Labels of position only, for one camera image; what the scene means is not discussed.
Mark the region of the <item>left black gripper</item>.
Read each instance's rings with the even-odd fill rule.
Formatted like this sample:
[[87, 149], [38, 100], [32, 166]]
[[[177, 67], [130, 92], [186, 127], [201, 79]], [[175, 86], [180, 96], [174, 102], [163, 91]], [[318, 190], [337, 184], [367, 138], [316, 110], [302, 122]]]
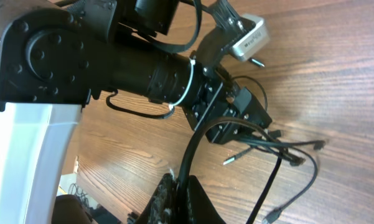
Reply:
[[198, 74], [191, 90], [194, 99], [183, 111], [193, 131], [224, 116], [243, 118], [261, 128], [267, 128], [273, 121], [257, 97], [233, 81], [223, 67], [214, 70], [213, 78]]

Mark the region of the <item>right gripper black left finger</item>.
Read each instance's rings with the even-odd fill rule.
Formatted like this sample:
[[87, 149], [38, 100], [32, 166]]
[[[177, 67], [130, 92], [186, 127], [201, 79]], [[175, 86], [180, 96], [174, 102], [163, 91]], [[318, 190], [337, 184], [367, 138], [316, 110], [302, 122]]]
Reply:
[[175, 205], [177, 181], [170, 173], [162, 176], [151, 199], [135, 224], [171, 224], [177, 214]]

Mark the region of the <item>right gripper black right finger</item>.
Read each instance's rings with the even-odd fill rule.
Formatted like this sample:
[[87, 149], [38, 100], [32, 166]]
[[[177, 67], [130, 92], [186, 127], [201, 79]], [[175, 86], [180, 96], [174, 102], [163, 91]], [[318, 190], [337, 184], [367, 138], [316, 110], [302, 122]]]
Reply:
[[187, 221], [192, 224], [225, 224], [198, 178], [189, 176], [186, 194]]

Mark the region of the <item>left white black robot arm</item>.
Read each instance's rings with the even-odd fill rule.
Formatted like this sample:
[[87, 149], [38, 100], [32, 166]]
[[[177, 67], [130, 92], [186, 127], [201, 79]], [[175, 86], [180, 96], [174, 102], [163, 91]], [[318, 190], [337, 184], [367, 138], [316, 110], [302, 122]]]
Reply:
[[0, 223], [90, 223], [73, 195], [57, 197], [82, 109], [106, 91], [181, 107], [194, 141], [225, 144], [271, 124], [265, 105], [221, 66], [244, 62], [268, 42], [261, 17], [227, 1], [193, 1], [198, 24], [215, 28], [167, 44], [177, 1], [0, 1]]

